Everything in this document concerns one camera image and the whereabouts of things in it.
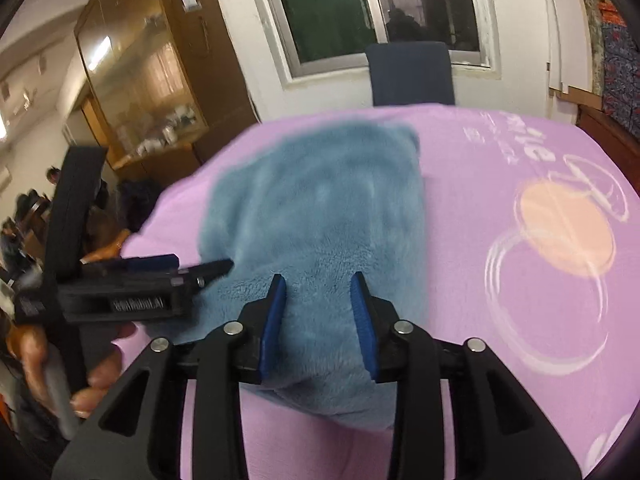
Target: chair backrest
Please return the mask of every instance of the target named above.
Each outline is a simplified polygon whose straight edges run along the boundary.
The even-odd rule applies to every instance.
[[[456,104],[451,59],[444,43],[376,43],[365,52],[374,106]]]
[[[51,202],[49,199],[41,196],[37,200],[29,212],[24,217],[24,219],[20,222],[18,229],[21,234],[26,237],[26,235],[33,230],[33,234],[36,239],[44,245],[47,231],[47,221],[42,217],[45,211],[48,211],[51,206]]]

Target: finger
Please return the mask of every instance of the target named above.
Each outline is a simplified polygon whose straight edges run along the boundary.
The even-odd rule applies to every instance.
[[[20,339],[20,357],[24,378],[31,393],[38,402],[51,409],[52,403],[42,369],[47,360],[47,337],[41,327],[33,326],[25,330]]]
[[[82,260],[80,260],[84,264],[88,264],[91,262],[99,262],[101,260],[111,260],[112,258],[117,258],[120,256],[120,251],[122,250],[122,244],[129,237],[131,231],[128,229],[124,229],[121,231],[117,238],[109,245],[104,246],[93,253],[86,254]]]
[[[92,388],[109,388],[122,373],[122,354],[116,348],[106,359],[89,373],[88,383]]]
[[[85,388],[71,398],[71,407],[77,416],[87,418],[106,394],[103,388]]]

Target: wooden cabinet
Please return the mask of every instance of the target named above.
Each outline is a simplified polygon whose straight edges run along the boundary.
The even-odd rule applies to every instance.
[[[120,178],[183,178],[256,119],[218,0],[90,0],[82,111]]]
[[[209,125],[196,143],[211,158],[257,121],[218,0],[162,0],[188,79]]]

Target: pink blanket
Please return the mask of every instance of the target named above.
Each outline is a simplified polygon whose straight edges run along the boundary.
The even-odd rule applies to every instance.
[[[209,191],[285,136],[345,117],[410,124],[420,137],[431,335],[484,338],[542,407],[586,475],[640,399],[640,200],[581,130],[503,112],[420,105],[262,124],[163,193],[124,256],[199,262]],[[148,342],[119,342],[126,364]],[[191,478],[193,385],[182,435]],[[347,430],[242,393],[252,479],[384,479],[389,433]],[[447,432],[447,477],[453,478]]]

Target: glass pane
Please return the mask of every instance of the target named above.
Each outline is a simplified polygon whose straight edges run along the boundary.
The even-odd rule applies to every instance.
[[[124,152],[187,140],[204,129],[159,0],[97,0],[78,43]]]
[[[389,41],[442,41],[478,52],[473,0],[380,0]]]
[[[367,0],[282,0],[300,63],[364,52],[376,43]]]

